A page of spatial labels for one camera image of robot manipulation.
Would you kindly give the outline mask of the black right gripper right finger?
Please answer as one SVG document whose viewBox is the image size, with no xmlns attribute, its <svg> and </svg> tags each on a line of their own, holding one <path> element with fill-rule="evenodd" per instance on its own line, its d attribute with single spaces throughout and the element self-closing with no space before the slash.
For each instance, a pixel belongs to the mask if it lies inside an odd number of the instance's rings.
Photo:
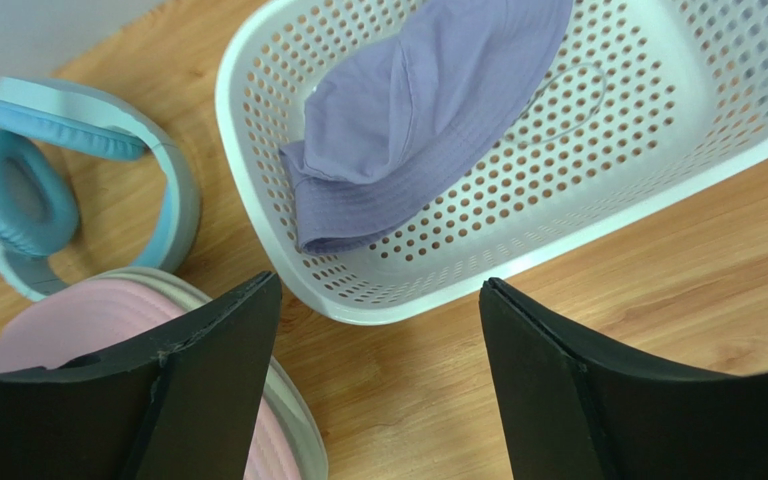
<svg viewBox="0 0 768 480">
<path fill-rule="evenodd" d="M 768 479 L 768 372 L 607 337 L 487 280 L 480 318 L 517 479 Z"/>
</svg>

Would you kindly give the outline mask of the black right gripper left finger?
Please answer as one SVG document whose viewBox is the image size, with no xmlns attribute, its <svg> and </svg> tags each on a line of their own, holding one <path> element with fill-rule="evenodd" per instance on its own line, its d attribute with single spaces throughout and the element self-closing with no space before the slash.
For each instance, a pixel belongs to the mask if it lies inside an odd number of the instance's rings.
<svg viewBox="0 0 768 480">
<path fill-rule="evenodd" d="M 280 320 L 260 273 L 53 367 L 0 373 L 0 479 L 239 479 Z"/>
</svg>

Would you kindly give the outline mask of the grey hat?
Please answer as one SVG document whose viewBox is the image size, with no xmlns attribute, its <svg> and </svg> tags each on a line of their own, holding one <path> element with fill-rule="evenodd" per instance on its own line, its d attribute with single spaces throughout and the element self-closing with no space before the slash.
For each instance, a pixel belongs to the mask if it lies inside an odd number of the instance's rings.
<svg viewBox="0 0 768 480">
<path fill-rule="evenodd" d="M 157 291 L 186 311 L 211 297 L 185 280 L 147 267 L 123 267 L 100 279 L 133 281 Z M 276 358 L 270 360 L 244 473 L 246 479 L 326 479 L 329 463 L 314 417 Z"/>
</svg>

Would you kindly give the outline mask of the pink cloth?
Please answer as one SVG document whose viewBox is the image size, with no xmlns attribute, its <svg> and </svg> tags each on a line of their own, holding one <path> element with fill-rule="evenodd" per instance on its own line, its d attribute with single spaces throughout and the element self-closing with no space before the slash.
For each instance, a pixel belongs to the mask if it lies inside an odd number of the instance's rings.
<svg viewBox="0 0 768 480">
<path fill-rule="evenodd" d="M 0 373 L 61 367 L 67 361 L 161 326 L 210 297 L 184 283 L 103 277 L 37 302 L 0 335 Z"/>
</svg>

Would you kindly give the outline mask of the lavender cloth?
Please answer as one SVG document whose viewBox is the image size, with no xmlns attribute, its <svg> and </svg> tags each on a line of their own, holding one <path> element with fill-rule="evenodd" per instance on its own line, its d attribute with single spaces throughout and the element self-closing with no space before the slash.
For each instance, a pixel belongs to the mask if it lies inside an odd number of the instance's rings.
<svg viewBox="0 0 768 480">
<path fill-rule="evenodd" d="M 389 235 L 520 117 L 568 28 L 569 1 L 429 1 L 319 82 L 281 161 L 297 242 L 331 255 Z"/>
</svg>

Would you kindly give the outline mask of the light blue headphones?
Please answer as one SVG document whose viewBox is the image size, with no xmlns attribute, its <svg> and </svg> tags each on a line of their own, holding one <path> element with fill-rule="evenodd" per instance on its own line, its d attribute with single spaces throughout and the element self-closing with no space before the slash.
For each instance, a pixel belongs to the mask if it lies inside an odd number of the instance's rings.
<svg viewBox="0 0 768 480">
<path fill-rule="evenodd" d="M 102 90 L 62 79 L 0 77 L 0 276 L 41 301 L 67 288 L 48 259 L 73 238 L 77 203 L 36 146 L 41 141 L 111 161 L 151 152 L 166 176 L 156 227 L 137 267 L 174 272 L 201 217 L 201 194 L 183 153 L 154 121 Z"/>
</svg>

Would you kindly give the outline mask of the white perforated plastic basket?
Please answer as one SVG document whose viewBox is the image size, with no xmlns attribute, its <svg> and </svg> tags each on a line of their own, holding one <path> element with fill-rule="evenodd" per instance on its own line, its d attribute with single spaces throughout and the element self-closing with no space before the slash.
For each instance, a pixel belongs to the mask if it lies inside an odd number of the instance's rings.
<svg viewBox="0 0 768 480">
<path fill-rule="evenodd" d="M 399 229 L 338 255 L 299 245 L 280 148 L 325 74 L 415 1 L 270 1 L 228 44 L 215 108 L 251 224 L 303 303 L 385 325 L 476 291 L 768 158 L 768 1 L 578 1 L 535 97 Z"/>
</svg>

